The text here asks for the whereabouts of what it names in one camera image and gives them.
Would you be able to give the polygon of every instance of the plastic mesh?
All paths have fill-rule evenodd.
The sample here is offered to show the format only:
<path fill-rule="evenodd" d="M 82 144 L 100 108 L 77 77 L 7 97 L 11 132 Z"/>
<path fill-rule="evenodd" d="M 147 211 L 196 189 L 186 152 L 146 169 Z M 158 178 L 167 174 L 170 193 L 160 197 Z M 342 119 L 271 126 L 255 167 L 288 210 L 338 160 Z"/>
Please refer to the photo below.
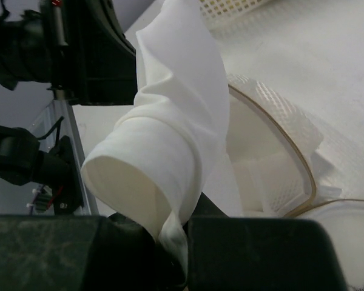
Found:
<path fill-rule="evenodd" d="M 200 0 L 200 8 L 207 27 L 213 29 L 269 1 L 271 0 Z"/>
<path fill-rule="evenodd" d="M 254 138 L 258 139 L 256 145 L 250 142 L 246 145 L 248 149 L 244 152 L 243 159 L 248 165 L 249 173 L 245 175 L 251 176 L 253 191 L 258 192 L 262 199 L 263 210 L 271 215 L 283 216 L 311 197 L 312 184 L 315 181 L 314 177 L 311 179 L 308 176 L 305 168 L 311 168 L 310 156 L 322 142 L 323 136 L 302 110 L 264 84 L 239 75 L 228 75 L 228 82 L 268 113 L 287 133 L 306 160 L 305 166 L 289 143 L 283 141 L 283 135 L 278 134 L 278 131 L 275 132 L 272 126 L 265 126 L 253 117 L 260 109 L 244 112 L 244 115 L 248 116 L 243 120 L 245 139 L 248 139 L 247 135 L 254 135 Z M 238 107 L 257 108 L 249 101 L 237 102 L 238 104 L 235 101 L 231 102 L 231 114 L 232 111 L 240 110 Z M 240 120 L 240 116 L 231 116 L 231 122 L 233 119 Z M 233 126 L 235 125 L 230 124 L 230 132 L 233 131 Z M 271 146 L 271 151 L 266 151 L 262 155 L 261 147 L 265 144 Z M 246 187 L 244 193 L 240 189 L 240 194 L 249 195 L 247 191 L 251 189 Z"/>

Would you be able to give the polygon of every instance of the rolled fabric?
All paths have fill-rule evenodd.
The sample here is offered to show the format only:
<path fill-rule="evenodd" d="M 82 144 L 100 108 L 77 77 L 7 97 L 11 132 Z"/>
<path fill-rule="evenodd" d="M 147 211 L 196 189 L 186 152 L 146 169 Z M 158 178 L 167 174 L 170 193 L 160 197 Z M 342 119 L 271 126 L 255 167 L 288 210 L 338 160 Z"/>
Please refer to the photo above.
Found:
<path fill-rule="evenodd" d="M 90 153 L 82 175 L 96 197 L 145 227 L 186 272 L 181 224 L 215 165 L 231 167 L 228 83 L 196 0 L 165 1 L 136 35 L 134 108 Z"/>

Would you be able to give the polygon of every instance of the white table surface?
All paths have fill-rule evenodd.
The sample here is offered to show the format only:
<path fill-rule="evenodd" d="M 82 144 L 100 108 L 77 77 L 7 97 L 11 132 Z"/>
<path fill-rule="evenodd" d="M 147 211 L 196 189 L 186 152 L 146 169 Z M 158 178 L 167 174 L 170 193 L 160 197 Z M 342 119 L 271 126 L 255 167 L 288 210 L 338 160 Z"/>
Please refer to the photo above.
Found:
<path fill-rule="evenodd" d="M 156 0 L 126 33 L 159 13 Z M 228 73 L 263 81 L 364 150 L 364 0 L 273 0 L 213 31 Z M 87 155 L 129 107 L 75 107 Z M 99 204 L 100 213 L 113 213 Z"/>

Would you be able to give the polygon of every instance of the white fabric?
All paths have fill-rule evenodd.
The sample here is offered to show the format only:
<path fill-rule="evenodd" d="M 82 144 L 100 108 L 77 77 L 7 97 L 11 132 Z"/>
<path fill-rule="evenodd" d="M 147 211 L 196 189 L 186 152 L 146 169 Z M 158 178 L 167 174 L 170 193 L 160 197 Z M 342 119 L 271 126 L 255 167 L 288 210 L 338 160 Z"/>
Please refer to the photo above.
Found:
<path fill-rule="evenodd" d="M 137 37 L 135 108 L 90 153 L 82 174 L 96 197 L 159 238 L 186 271 L 181 223 L 215 165 L 227 161 L 226 74 L 196 0 L 166 1 Z"/>

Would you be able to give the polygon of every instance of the black cable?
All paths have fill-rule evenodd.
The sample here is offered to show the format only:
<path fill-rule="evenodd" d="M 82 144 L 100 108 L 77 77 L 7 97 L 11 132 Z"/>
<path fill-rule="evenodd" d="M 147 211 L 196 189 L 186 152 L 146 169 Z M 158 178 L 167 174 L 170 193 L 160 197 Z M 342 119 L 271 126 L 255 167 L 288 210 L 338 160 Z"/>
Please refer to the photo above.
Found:
<path fill-rule="evenodd" d="M 55 129 L 57 129 L 56 131 L 56 136 L 55 136 L 55 145 L 58 143 L 59 141 L 59 134 L 61 133 L 61 124 L 62 124 L 62 121 L 63 121 L 64 117 L 61 116 L 59 118 L 59 120 L 57 120 L 56 123 L 54 123 L 54 125 L 52 126 L 52 128 L 43 136 L 41 136 L 40 138 L 38 138 L 38 141 L 42 141 L 46 138 L 48 138 Z"/>

